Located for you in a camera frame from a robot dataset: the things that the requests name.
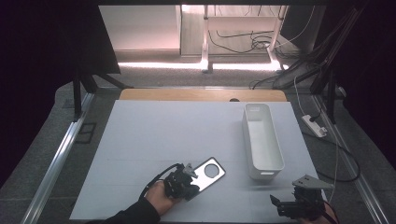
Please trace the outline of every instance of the power strip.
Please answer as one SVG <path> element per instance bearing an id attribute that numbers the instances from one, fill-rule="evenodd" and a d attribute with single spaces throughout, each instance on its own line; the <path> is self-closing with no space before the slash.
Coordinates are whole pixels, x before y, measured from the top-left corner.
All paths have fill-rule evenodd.
<path id="1" fill-rule="evenodd" d="M 322 127 L 320 128 L 317 124 L 316 121 L 311 121 L 311 116 L 305 115 L 302 117 L 303 121 L 305 124 L 311 129 L 311 131 L 317 136 L 317 137 L 324 137 L 327 135 L 327 130 L 326 128 Z"/>

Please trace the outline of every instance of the white table surface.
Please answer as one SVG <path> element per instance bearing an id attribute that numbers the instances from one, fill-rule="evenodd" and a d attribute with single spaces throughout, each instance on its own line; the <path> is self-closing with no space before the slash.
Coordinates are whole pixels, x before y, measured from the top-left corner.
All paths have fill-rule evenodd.
<path id="1" fill-rule="evenodd" d="M 170 165 L 195 167 L 215 157 L 226 175 L 162 217 L 170 222 L 287 222 L 270 194 L 294 201 L 291 182 L 318 177 L 290 103 L 266 103 L 285 168 L 272 180 L 248 176 L 242 118 L 246 103 L 117 101 L 71 219 L 105 219 L 136 202 L 145 185 Z"/>

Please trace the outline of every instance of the white plastic bin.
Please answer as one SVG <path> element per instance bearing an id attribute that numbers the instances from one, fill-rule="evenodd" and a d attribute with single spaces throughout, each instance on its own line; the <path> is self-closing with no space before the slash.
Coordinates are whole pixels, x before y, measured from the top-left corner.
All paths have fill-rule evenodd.
<path id="1" fill-rule="evenodd" d="M 243 129 L 249 175 L 253 179 L 272 179 L 285 163 L 277 141 L 270 106 L 246 104 Z"/>

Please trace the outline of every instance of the wooden edge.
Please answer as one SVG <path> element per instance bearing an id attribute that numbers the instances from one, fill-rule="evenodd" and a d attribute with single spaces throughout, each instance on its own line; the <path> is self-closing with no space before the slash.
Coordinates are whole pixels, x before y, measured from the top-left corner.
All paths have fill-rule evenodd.
<path id="1" fill-rule="evenodd" d="M 287 102 L 279 90 L 126 89 L 120 100 Z"/>

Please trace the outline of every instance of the silver plate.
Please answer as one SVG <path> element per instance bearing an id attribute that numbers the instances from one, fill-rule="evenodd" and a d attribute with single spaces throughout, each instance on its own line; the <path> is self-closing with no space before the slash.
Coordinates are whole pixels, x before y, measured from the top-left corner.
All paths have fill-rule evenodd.
<path id="1" fill-rule="evenodd" d="M 217 167 L 218 173 L 216 175 L 207 174 L 207 170 L 205 169 L 210 167 Z M 199 165 L 194 169 L 194 172 L 198 175 L 198 178 L 192 178 L 192 185 L 196 185 L 199 187 L 199 192 L 202 192 L 204 189 L 218 181 L 222 176 L 225 175 L 225 170 L 221 167 L 221 165 L 216 161 L 215 158 L 209 158 L 207 161 Z"/>

